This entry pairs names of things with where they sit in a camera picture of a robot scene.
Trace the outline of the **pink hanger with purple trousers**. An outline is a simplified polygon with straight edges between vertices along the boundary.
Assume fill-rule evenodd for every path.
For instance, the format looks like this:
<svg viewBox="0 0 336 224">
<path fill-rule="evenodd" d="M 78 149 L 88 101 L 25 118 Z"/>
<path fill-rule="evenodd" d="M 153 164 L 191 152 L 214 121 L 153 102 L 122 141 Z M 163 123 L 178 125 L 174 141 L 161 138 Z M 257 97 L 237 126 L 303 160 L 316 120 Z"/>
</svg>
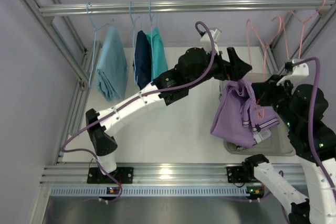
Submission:
<svg viewBox="0 0 336 224">
<path fill-rule="evenodd" d="M 266 63 L 267 63 L 267 50 L 271 48 L 272 43 L 274 42 L 274 40 L 276 38 L 278 38 L 281 33 L 283 33 L 284 37 L 285 37 L 285 49 L 286 49 L 286 55 L 287 55 L 287 59 L 289 60 L 289 49 L 288 49 L 288 43 L 287 43 L 287 39 L 286 39 L 286 25 L 285 25 L 285 20 L 284 20 L 284 16 L 276 16 L 274 17 L 271 21 L 273 22 L 274 20 L 279 21 L 279 25 L 277 28 L 277 31 L 275 33 L 274 36 L 271 37 L 271 39 L 268 42 L 265 42 L 262 40 L 262 38 L 260 37 L 258 31 L 256 30 L 256 28 L 254 27 L 252 21 L 250 19 L 248 19 L 246 21 L 246 38 L 247 38 L 247 46 L 248 46 L 248 56 L 249 56 L 249 62 L 251 63 L 251 54 L 250 54 L 250 31 L 252 31 L 262 49 L 264 50 L 264 56 L 263 56 L 263 80 L 266 81 Z"/>
</svg>

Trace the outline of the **purple trousers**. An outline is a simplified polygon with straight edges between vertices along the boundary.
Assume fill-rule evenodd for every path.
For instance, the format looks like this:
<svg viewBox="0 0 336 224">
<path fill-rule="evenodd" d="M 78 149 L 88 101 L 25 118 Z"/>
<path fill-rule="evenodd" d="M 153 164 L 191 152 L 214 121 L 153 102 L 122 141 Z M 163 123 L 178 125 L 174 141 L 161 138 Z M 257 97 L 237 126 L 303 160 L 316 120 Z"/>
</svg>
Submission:
<svg viewBox="0 0 336 224">
<path fill-rule="evenodd" d="M 280 123 L 274 109 L 257 104 L 251 82 L 229 81 L 224 88 L 210 133 L 243 148 L 258 143 L 257 134 Z"/>
</svg>

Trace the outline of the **pink wire hanger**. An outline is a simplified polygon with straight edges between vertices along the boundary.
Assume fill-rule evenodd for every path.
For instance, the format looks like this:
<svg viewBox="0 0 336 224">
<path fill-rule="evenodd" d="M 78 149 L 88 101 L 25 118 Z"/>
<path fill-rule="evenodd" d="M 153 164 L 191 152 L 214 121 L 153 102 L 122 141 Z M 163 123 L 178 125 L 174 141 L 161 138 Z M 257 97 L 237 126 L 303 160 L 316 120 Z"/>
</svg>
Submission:
<svg viewBox="0 0 336 224">
<path fill-rule="evenodd" d="M 289 13 L 299 22 L 302 24 L 302 30 L 301 30 L 301 37 L 300 37 L 300 43 L 299 43 L 299 51 L 298 51 L 298 59 L 301 58 L 302 55 L 302 46 L 303 46 L 303 37 L 305 35 L 306 28 L 310 21 L 317 16 L 321 10 L 324 9 L 326 5 L 326 0 L 322 0 L 322 4 L 316 9 L 316 11 L 310 15 L 307 19 L 302 20 L 299 15 L 297 15 L 293 10 L 289 10 Z"/>
</svg>

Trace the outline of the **newspaper print trousers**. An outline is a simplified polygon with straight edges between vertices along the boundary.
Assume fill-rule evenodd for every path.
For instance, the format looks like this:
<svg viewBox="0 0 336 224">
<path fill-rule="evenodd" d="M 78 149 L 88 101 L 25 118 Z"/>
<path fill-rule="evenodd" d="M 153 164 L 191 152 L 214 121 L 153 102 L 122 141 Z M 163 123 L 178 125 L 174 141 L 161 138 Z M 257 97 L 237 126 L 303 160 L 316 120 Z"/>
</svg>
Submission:
<svg viewBox="0 0 336 224">
<path fill-rule="evenodd" d="M 240 146 L 240 145 L 235 145 L 235 150 L 236 151 L 242 151 L 242 150 L 246 150 L 248 149 L 248 147 L 244 147 L 244 146 Z"/>
</svg>

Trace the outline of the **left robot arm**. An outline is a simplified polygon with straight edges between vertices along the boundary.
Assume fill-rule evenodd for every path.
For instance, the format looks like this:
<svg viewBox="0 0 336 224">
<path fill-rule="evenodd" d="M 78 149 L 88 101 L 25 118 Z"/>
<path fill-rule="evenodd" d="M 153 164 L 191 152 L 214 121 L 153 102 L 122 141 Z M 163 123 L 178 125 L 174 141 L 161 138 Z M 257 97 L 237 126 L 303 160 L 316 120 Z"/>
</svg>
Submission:
<svg viewBox="0 0 336 224">
<path fill-rule="evenodd" d="M 190 48 L 179 57 L 173 69 L 160 74 L 135 95 L 105 110 L 88 110 L 87 132 L 101 173 L 107 175 L 117 169 L 114 151 L 118 145 L 113 136 L 132 120 L 188 96 L 190 89 L 211 78 L 239 81 L 252 70 L 233 47 L 226 50 L 228 61 L 219 52 Z"/>
</svg>

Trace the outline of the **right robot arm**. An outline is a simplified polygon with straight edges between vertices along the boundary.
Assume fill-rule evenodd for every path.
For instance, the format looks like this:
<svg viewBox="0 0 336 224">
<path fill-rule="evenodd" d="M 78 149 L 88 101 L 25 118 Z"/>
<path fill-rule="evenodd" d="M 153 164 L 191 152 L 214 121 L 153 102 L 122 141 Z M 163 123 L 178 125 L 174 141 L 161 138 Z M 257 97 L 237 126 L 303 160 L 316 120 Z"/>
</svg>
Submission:
<svg viewBox="0 0 336 224">
<path fill-rule="evenodd" d="M 335 223 L 335 133 L 323 121 L 328 102 L 310 84 L 279 84 L 273 75 L 252 83 L 259 105 L 271 106 L 288 128 L 288 139 L 302 166 L 308 196 L 296 191 L 263 155 L 246 158 L 249 179 L 263 183 L 281 203 L 290 223 Z"/>
</svg>

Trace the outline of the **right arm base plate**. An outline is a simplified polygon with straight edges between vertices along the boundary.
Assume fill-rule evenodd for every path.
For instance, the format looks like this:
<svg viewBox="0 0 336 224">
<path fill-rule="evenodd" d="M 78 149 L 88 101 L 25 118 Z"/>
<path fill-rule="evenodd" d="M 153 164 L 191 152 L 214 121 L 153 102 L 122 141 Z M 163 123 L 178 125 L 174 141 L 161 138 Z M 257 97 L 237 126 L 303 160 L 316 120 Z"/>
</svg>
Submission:
<svg viewBox="0 0 336 224">
<path fill-rule="evenodd" d="M 232 184 L 252 183 L 256 179 L 253 178 L 250 172 L 242 166 L 227 166 L 227 179 Z"/>
</svg>

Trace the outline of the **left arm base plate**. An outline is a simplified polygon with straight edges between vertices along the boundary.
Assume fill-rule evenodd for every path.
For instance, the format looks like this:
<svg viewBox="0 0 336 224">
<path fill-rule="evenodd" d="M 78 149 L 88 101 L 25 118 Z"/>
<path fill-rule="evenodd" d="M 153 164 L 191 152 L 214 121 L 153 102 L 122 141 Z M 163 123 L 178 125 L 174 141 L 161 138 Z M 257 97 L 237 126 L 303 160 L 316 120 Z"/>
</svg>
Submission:
<svg viewBox="0 0 336 224">
<path fill-rule="evenodd" d="M 120 184 L 133 183 L 133 167 L 118 167 L 110 175 Z M 114 184 L 114 181 L 107 175 L 104 175 L 100 168 L 92 167 L 88 171 L 87 184 Z"/>
</svg>

